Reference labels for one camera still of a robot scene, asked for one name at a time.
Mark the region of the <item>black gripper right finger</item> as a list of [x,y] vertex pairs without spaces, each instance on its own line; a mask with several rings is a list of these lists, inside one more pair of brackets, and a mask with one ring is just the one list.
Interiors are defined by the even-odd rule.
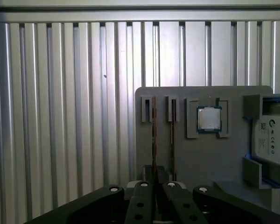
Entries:
[[181,224],[280,224],[280,215],[210,186],[190,192],[176,182],[163,184]]

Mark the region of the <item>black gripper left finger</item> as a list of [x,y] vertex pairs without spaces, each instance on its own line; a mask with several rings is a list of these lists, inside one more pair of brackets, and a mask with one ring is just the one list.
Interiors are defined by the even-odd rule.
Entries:
[[106,185],[27,221],[28,224],[151,224],[153,188],[138,182],[133,188]]

